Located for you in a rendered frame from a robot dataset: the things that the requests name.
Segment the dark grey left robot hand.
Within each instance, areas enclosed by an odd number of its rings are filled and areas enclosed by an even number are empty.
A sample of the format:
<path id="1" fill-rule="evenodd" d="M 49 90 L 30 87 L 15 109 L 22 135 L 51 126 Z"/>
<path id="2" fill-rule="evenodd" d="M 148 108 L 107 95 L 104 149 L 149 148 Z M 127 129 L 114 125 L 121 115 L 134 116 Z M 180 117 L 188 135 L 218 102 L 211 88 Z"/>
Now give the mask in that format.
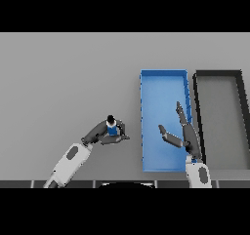
<path id="1" fill-rule="evenodd" d="M 96 127 L 94 127 L 86 136 L 81 138 L 82 143 L 85 146 L 89 144 L 100 142 L 102 145 L 119 143 L 121 140 L 129 139 L 125 135 L 125 124 L 121 120 L 116 120 L 117 123 L 117 135 L 110 136 L 107 132 L 106 120 L 101 121 Z"/>

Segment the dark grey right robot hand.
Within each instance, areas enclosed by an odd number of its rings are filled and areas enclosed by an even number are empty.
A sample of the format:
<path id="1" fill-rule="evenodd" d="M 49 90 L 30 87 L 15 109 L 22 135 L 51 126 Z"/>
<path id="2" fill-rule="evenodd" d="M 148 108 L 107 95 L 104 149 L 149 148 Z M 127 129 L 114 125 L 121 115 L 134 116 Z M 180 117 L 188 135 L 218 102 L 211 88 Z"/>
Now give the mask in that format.
<path id="1" fill-rule="evenodd" d="M 162 139 L 178 148 L 184 147 L 186 152 L 192 159 L 198 160 L 202 158 L 200 145 L 197 139 L 196 131 L 191 122 L 188 121 L 184 110 L 179 102 L 177 102 L 176 112 L 179 115 L 180 124 L 182 126 L 183 137 L 177 137 L 167 132 L 163 125 L 159 125 L 159 131 Z"/>

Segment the blue pipe with dark end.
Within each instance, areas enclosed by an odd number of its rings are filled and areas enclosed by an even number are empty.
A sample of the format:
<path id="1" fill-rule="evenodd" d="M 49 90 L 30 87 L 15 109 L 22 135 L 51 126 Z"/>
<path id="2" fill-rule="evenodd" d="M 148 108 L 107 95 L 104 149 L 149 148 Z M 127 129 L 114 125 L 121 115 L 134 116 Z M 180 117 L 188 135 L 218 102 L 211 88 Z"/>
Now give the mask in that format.
<path id="1" fill-rule="evenodd" d="M 112 115 L 108 115 L 106 119 L 107 132 L 110 136 L 117 135 L 117 123 Z"/>

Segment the blue bin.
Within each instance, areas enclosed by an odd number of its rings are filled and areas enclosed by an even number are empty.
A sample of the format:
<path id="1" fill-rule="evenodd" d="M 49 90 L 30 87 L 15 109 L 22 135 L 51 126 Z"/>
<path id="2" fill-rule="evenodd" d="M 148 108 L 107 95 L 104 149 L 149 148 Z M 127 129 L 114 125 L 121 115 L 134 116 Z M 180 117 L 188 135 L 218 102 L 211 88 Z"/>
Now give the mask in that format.
<path id="1" fill-rule="evenodd" d="M 183 173 L 186 150 L 165 142 L 158 126 L 162 125 L 176 137 L 183 137 L 177 102 L 187 120 L 192 122 L 188 72 L 185 69 L 142 69 L 140 80 L 143 171 Z"/>

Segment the dark grey bin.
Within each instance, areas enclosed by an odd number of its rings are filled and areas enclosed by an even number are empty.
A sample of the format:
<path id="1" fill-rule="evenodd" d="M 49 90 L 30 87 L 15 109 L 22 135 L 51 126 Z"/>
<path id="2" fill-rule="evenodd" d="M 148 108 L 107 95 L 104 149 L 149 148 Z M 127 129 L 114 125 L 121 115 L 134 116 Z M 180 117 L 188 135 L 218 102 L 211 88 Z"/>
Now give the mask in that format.
<path id="1" fill-rule="evenodd" d="M 192 76 L 202 154 L 210 170 L 250 170 L 250 111 L 241 70 Z"/>

